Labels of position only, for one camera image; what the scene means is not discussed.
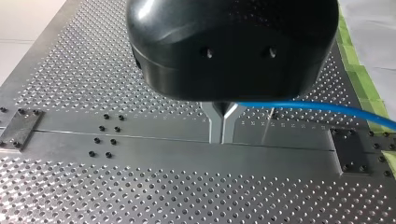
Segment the hole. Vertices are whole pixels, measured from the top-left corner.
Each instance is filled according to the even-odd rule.
[[[214,51],[208,47],[201,48],[201,55],[207,59],[213,58]]]

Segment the black plastic cover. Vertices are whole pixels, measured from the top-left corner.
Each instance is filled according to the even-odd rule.
[[[130,0],[136,63],[158,93],[191,101],[293,98],[316,81],[336,0]]]

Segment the screw hole on housing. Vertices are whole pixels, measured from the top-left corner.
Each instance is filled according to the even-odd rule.
[[[274,59],[277,55],[277,49],[274,47],[268,47],[262,52],[263,58]]]
[[[207,59],[212,59],[214,55],[214,50],[208,47],[203,47],[200,49],[200,54]]]

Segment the white surface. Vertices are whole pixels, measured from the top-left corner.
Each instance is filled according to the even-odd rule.
[[[36,40],[65,0],[0,0],[0,39]]]
[[[0,0],[0,85],[65,0]]]
[[[358,58],[396,120],[396,1],[340,0]]]
[[[0,85],[4,83],[31,46],[32,44],[0,42]]]

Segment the perforated metal table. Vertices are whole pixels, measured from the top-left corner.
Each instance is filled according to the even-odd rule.
[[[2,129],[20,107],[45,111],[21,152],[0,152],[1,223],[396,223],[380,160],[394,135],[332,111],[250,108],[230,144],[209,144],[199,103],[143,81],[125,2],[67,1],[1,87]],[[295,100],[360,107],[336,44]],[[333,128],[357,131],[368,175],[340,171]]]

